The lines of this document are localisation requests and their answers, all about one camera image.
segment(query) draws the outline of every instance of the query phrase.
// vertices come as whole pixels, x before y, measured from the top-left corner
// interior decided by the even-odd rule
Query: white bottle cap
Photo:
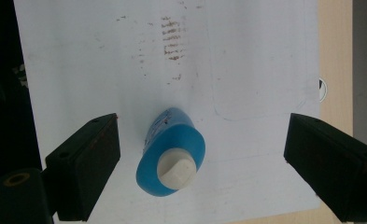
[[[178,147],[163,152],[157,165],[157,176],[169,189],[184,189],[197,174],[197,166],[191,154]]]

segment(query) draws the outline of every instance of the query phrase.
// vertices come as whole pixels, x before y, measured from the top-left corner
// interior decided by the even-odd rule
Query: white surface
[[[41,157],[88,120],[120,116],[121,159],[89,223],[223,223],[318,206],[283,158],[289,113],[318,116],[317,0],[15,6]],[[156,198],[135,170],[170,106],[191,116],[206,155],[190,186]]]
[[[182,148],[170,148],[159,159],[157,176],[169,189],[184,189],[197,174],[197,166],[189,152]]]

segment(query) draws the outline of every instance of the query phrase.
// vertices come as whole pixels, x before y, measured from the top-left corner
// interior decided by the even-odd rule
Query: black mark
[[[179,74],[179,76],[178,77],[173,77],[172,79],[174,79],[174,80],[180,80],[182,78],[182,75],[181,74]]]

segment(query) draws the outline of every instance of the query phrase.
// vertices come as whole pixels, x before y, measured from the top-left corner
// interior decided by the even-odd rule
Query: plastic bottle
[[[169,108],[148,130],[136,182],[145,192],[166,196],[187,187],[205,156],[205,141],[190,118]]]

